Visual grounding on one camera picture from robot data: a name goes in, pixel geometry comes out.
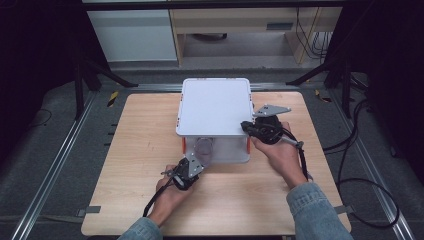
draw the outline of white box lid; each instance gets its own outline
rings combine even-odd
[[[184,80],[176,132],[182,137],[246,136],[240,123],[252,121],[250,83],[246,78]]]

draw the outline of white box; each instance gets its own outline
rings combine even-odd
[[[199,138],[212,140],[212,163],[245,163],[249,138],[241,129],[253,121],[249,80],[245,78],[189,78],[184,80],[176,132],[185,140],[186,155],[194,154]]]

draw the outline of metal bar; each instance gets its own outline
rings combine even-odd
[[[152,1],[58,4],[62,8],[82,8],[86,11],[167,10],[167,9],[221,9],[221,8],[295,8],[346,7],[370,0],[245,0],[245,1]]]
[[[329,93],[332,99],[338,99],[338,96],[334,93],[333,90],[330,90]],[[336,100],[333,102],[335,102],[337,110],[339,111],[345,126],[347,127],[347,129],[351,131],[353,129],[353,120],[346,118],[346,116],[344,115],[343,109],[340,106],[340,103],[339,103],[340,101]],[[360,136],[358,136],[354,145],[357,150],[357,153],[360,155],[359,159],[361,160],[362,166],[364,167],[365,173],[367,174],[368,178],[371,181],[374,181],[375,183],[380,184],[381,186],[383,186],[385,189],[387,189],[390,192],[389,187],[387,186],[383,176],[380,174],[377,167],[375,166],[374,161],[372,160],[370,154],[368,153],[368,150],[365,147],[365,144],[362,141]],[[377,195],[377,198],[380,201],[381,207],[386,213],[387,218],[390,221],[393,221],[396,216],[395,205],[393,204],[391,199],[386,194],[384,194],[381,190],[374,188],[374,191],[375,191],[375,194]],[[404,240],[415,239],[401,211],[399,215],[399,220],[397,224],[393,227],[393,230],[398,239],[404,239]]]
[[[131,92],[181,92],[183,84],[139,84],[138,87],[126,88]],[[251,83],[252,91],[296,91],[299,87],[288,86],[285,83]]]
[[[87,118],[87,115],[91,109],[93,100],[96,97],[96,92],[90,92],[87,101],[85,103],[85,110],[82,112],[81,117],[73,123],[68,135],[65,138],[59,152],[57,153],[52,165],[50,166],[49,171],[44,177],[43,182],[41,183],[40,188],[35,194],[31,204],[26,210],[24,216],[19,221],[18,225],[15,228],[15,231],[11,239],[26,239],[37,221],[38,216],[40,215],[41,209],[46,202],[50,191],[52,190],[60,171],[62,170],[63,165],[66,162],[66,159],[69,155],[69,152],[72,149],[73,144],[81,130],[82,125]]]

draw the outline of metal rail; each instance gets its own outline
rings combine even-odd
[[[15,231],[13,232],[13,235],[11,237],[12,240],[26,239],[29,233],[31,232],[31,229],[37,221],[41,209],[43,208],[60,174],[60,171],[62,170],[62,167],[66,162],[69,152],[71,151],[72,146],[74,145],[75,140],[78,137],[78,134],[87,118],[87,115],[91,109],[93,100],[95,99],[96,95],[96,92],[89,93],[85,103],[85,110],[82,112],[81,117],[78,120],[75,120],[71,129],[69,130],[69,133],[66,136],[65,141],[63,142],[59,152],[57,153],[49,171],[44,177],[40,188],[35,194],[24,216],[21,218],[18,225],[16,226]]]

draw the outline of person's right hand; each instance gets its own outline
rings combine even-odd
[[[290,131],[288,122],[282,124],[285,129]],[[295,146],[282,140],[268,145],[255,137],[251,139],[255,147],[268,157],[271,167],[284,178],[290,189],[307,182],[302,173],[298,150]]]

